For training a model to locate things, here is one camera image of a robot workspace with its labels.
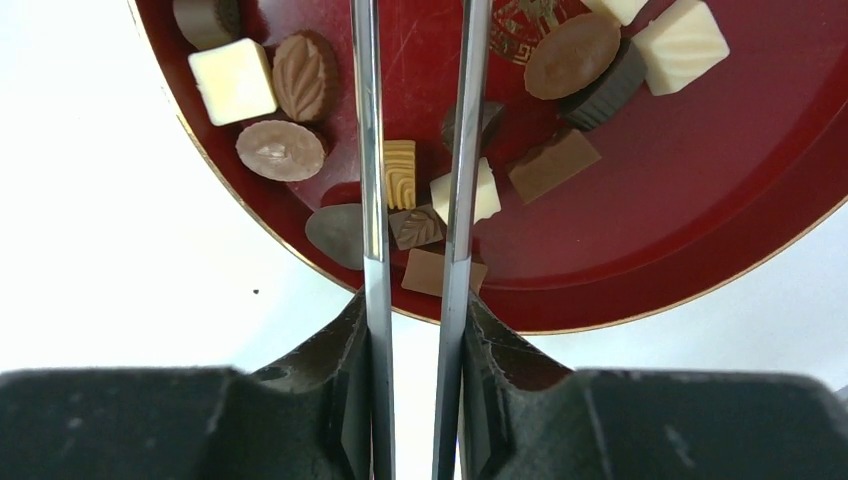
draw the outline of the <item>milk chocolate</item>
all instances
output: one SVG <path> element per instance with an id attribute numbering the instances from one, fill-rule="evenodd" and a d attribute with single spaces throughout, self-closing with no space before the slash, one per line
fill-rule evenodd
<path id="1" fill-rule="evenodd" d="M 236 141 L 236 151 L 247 168 L 280 182 L 312 177 L 327 156 L 321 137 L 282 120 L 266 120 L 245 128 Z"/>
<path id="2" fill-rule="evenodd" d="M 198 50 L 226 45 L 241 32 L 238 0 L 174 0 L 174 18 Z"/>
<path id="3" fill-rule="evenodd" d="M 480 151 L 491 143 L 504 117 L 504 105 L 497 102 L 483 102 L 483 133 L 480 135 Z M 456 105 L 448 110 L 442 122 L 442 143 L 453 152 L 453 137 L 456 130 Z"/>
<path id="4" fill-rule="evenodd" d="M 564 130 L 508 165 L 507 176 L 526 205 L 600 159 L 582 133 Z"/>
<path id="5" fill-rule="evenodd" d="M 470 287 L 480 293 L 489 268 L 479 259 L 471 259 Z M 440 250 L 415 248 L 409 252 L 406 272 L 400 286 L 413 292 L 442 296 L 445 277 L 445 255 Z"/>
<path id="6" fill-rule="evenodd" d="M 389 215 L 389 225 L 395 236 L 398 250 L 409 250 L 445 238 L 442 222 L 432 205 L 422 205 Z"/>
<path id="7" fill-rule="evenodd" d="M 607 71 L 588 87 L 560 101 L 560 117 L 584 132 L 597 128 L 633 97 L 645 81 L 646 72 L 639 49 L 623 38 Z"/>
<path id="8" fill-rule="evenodd" d="M 295 122 L 314 122 L 332 111 L 339 72 L 330 42 L 304 30 L 290 35 L 274 53 L 271 71 L 280 107 Z"/>
<path id="9" fill-rule="evenodd" d="M 339 265 L 362 270 L 362 205 L 349 203 L 318 209 L 306 221 L 306 238 Z"/>
<path id="10" fill-rule="evenodd" d="M 595 81 L 618 52 L 617 23 L 587 13 L 560 24 L 539 42 L 524 69 L 524 88 L 542 100 L 571 95 Z"/>
<path id="11" fill-rule="evenodd" d="M 383 161 L 389 208 L 415 208 L 415 141 L 386 140 Z"/>

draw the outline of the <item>metal chopstick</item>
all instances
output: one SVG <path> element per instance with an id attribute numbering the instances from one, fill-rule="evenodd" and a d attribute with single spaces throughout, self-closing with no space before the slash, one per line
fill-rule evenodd
<path id="1" fill-rule="evenodd" d="M 451 479 L 456 459 L 462 336 L 471 275 L 471 225 L 477 186 L 481 113 L 489 58 L 492 0 L 465 0 L 459 67 L 445 283 L 439 338 L 433 480 Z"/>
<path id="2" fill-rule="evenodd" d="M 374 476 L 395 478 L 391 282 L 383 182 L 383 113 L 377 1 L 351 0 L 356 116 L 359 121 L 365 311 L 371 339 Z"/>

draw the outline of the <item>tray rim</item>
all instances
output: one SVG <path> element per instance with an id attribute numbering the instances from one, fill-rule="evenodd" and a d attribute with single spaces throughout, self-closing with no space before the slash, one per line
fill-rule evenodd
<path id="1" fill-rule="evenodd" d="M 203 158 L 203 161 L 206 163 L 206 166 L 209 169 L 212 170 L 212 173 L 215 175 L 215 177 L 218 179 L 218 181 L 221 182 L 221 184 L 224 186 L 224 188 L 227 189 L 227 191 L 230 193 L 230 195 L 233 197 L 233 199 L 244 209 L 244 211 L 253 219 L 253 221 L 255 221 L 260 227 L 262 227 L 263 230 L 265 230 L 266 233 L 268 233 L 268 235 L 271 236 L 271 238 L 276 240 L 277 243 L 282 245 L 283 248 L 288 250 L 289 253 L 294 255 L 298 260 L 300 260 L 301 262 L 306 264 L 313 271 L 321 274 L 324 278 L 330 280 L 331 282 L 342 287 L 343 289 L 347 290 L 348 292 L 355 293 L 355 290 L 352 287 L 345 284 L 344 282 L 342 282 L 341 280 L 336 278 L 334 275 L 332 275 L 328 271 L 326 271 L 323 268 L 316 265 L 312 260 L 307 258 L 302 253 L 300 253 L 296 248 L 294 248 L 284 238 L 282 238 L 277 232 L 275 232 L 270 226 L 268 226 L 268 224 L 265 223 L 265 221 L 250 207 L 250 205 L 248 205 L 247 202 L 245 202 L 244 199 L 241 198 L 241 195 L 239 195 L 238 192 L 236 192 L 236 190 L 230 184 L 229 180 L 227 180 L 227 178 L 224 177 L 223 174 L 221 174 L 221 171 L 218 169 L 218 166 L 215 165 L 215 162 L 212 161 L 212 158 L 209 156 L 209 153 L 206 151 L 206 149 L 203 147 L 203 145 L 197 139 L 197 136 L 194 134 L 194 131 L 192 130 L 191 125 L 188 123 L 188 120 L 186 120 L 185 115 L 183 115 L 182 109 L 180 108 L 179 104 L 177 103 L 176 97 L 174 97 L 173 91 L 171 91 L 171 87 L 168 85 L 167 79 L 165 78 L 165 74 L 162 71 L 162 67 L 161 67 L 161 65 L 159 65 L 159 62 L 156 60 L 156 54 L 153 51 L 153 45 L 150 43 L 150 38 L 147 35 L 147 30 L 144 28 L 144 22 L 141 19 L 141 14 L 139 13 L 138 5 L 136 4 L 137 1 L 138 0 L 126 0 L 127 6 L 129 7 L 129 10 L 130 10 L 130 15 L 132 17 L 133 24 L 135 26 L 136 34 L 138 34 L 139 40 L 141 40 L 141 46 L 144 50 L 144 53 L 148 56 L 148 61 L 150 63 L 152 63 L 153 67 L 155 67 L 155 71 L 156 71 L 156 75 L 157 75 L 157 78 L 158 78 L 160 90 L 164 94 L 165 99 L 171 105 L 171 108 L 173 108 L 174 114 L 176 115 L 177 120 L 179 120 L 180 125 L 182 125 L 183 130 L 186 133 L 186 136 L 188 136 L 189 140 L 191 140 L 191 143 L 194 145 L 194 148 L 197 150 L 197 153 L 200 154 L 200 156 Z M 807 228 L 805 228 L 804 230 L 799 232 L 797 235 L 792 237 L 789 241 L 787 241 L 783 245 L 779 246 L 778 248 L 776 248 L 774 251 L 772 251 L 768 255 L 764 256 L 762 259 L 755 262 L 753 265 L 750 265 L 749 267 L 737 272 L 736 274 L 732 275 L 731 277 L 729 277 L 729 278 L 727 278 L 727 279 L 725 279 L 725 280 L 723 280 L 723 281 L 721 281 L 721 282 L 719 282 L 719 283 L 717 283 L 717 284 L 715 284 L 715 285 L 713 285 L 709 288 L 706 288 L 706 289 L 704 289 L 704 290 L 702 290 L 702 291 L 700 291 L 700 292 L 698 292 L 694 295 L 686 297 L 684 299 L 678 300 L 675 303 L 672 303 L 672 304 L 669 304 L 669 305 L 666 305 L 666 306 L 663 306 L 663 307 L 660 307 L 660 308 L 656 308 L 654 310 L 650 310 L 650 311 L 647 311 L 647 312 L 637 313 L 635 315 L 631 315 L 629 317 L 621 318 L 621 319 L 618 319 L 618 320 L 613 320 L 613 321 L 610 321 L 610 322 L 606 322 L 606 323 L 602 323 L 602 324 L 598 324 L 598 325 L 593 325 L 591 327 L 564 328 L 564 329 L 557 329 L 557 330 L 519 331 L 518 333 L 520 333 L 521 335 L 525 335 L 525 336 L 543 336 L 543 335 L 559 335 L 559 334 L 565 334 L 565 333 L 579 333 L 579 332 L 588 332 L 588 331 L 592 331 L 592 330 L 601 330 L 601 329 L 604 329 L 604 328 L 615 327 L 615 326 L 618 326 L 618 325 L 624 325 L 626 323 L 635 322 L 636 320 L 642 320 L 644 318 L 648 318 L 648 317 L 658 315 L 660 313 L 672 310 L 672 309 L 677 308 L 681 305 L 685 305 L 689 302 L 692 302 L 692 301 L 697 300 L 697 299 L 699 299 L 703 296 L 706 296 L 706 295 L 712 293 L 713 291 L 718 290 L 718 289 L 734 282 L 735 280 L 743 277 L 744 275 L 754 271 L 755 269 L 757 269 L 758 267 L 760 267 L 764 263 L 768 262 L 769 260 L 771 260 L 772 258 L 777 256 L 778 254 L 782 253 L 784 250 L 786 250 L 789 247 L 791 247 L 792 245 L 794 245 L 798 240 L 800 240 L 801 238 L 806 236 L 808 233 L 813 231 L 816 227 L 821 225 L 825 220 L 827 220 L 831 215 L 833 215 L 833 213 L 835 213 L 837 210 L 839 210 L 840 208 L 842 208 L 846 204 L 848 204 L 848 195 L 843 197 L 842 200 L 840 200 L 830 210 L 828 210 L 822 216 L 820 216 L 818 219 L 816 219 Z M 440 321 L 435 319 L 435 318 L 430 318 L 430 317 L 427 317 L 427 316 L 424 316 L 424 315 L 419 315 L 417 313 L 410 312 L 408 310 L 403 310 L 403 309 L 398 308 L 394 305 L 392 305 L 392 311 L 399 313 L 401 315 L 406 315 L 407 317 L 410 317 L 410 318 L 413 318 L 413 319 L 416 319 L 416 320 L 420 320 L 420 321 L 432 324 L 432 325 L 439 325 L 440 324 Z"/>

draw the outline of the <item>red bowl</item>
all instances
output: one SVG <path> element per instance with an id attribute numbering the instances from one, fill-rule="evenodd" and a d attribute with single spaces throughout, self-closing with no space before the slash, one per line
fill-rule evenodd
<path id="1" fill-rule="evenodd" d="M 650 1 L 624 33 L 638 32 L 669 4 Z M 524 91 L 521 63 L 552 24 L 585 7 L 495 0 L 486 98 L 507 110 L 484 154 L 503 210 L 473 233 L 489 266 L 481 296 L 513 328 L 582 330 L 678 305 L 754 268 L 845 201 L 848 9 L 831 0 L 709 4 L 730 57 L 680 93 L 653 97 L 643 88 L 588 134 L 600 162 L 523 206 L 504 165 L 563 124 L 555 103 Z M 138 0 L 133 8 L 186 129 L 221 181 L 301 259 L 346 287 L 361 286 L 360 272 L 334 264 L 304 233 L 317 208 L 359 201 L 349 1 L 242 2 L 245 35 L 269 54 L 308 28 L 331 42 L 339 60 L 341 102 L 320 127 L 332 153 L 317 176 L 289 184 L 239 161 L 234 145 L 249 122 L 209 123 L 186 60 L 194 49 L 171 0 Z M 418 142 L 419 191 L 449 170 L 440 124 L 456 100 L 461 24 L 460 0 L 381 2 L 385 138 Z M 405 260 L 393 254 L 395 308 L 438 318 L 438 298 L 400 287 Z"/>

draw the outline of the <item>gold emblem on tray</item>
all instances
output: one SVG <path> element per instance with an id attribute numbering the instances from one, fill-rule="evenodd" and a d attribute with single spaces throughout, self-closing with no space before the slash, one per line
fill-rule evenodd
<path id="1" fill-rule="evenodd" d="M 494 0 L 490 48 L 524 65 L 542 38 L 568 17 L 562 5 L 566 1 Z"/>

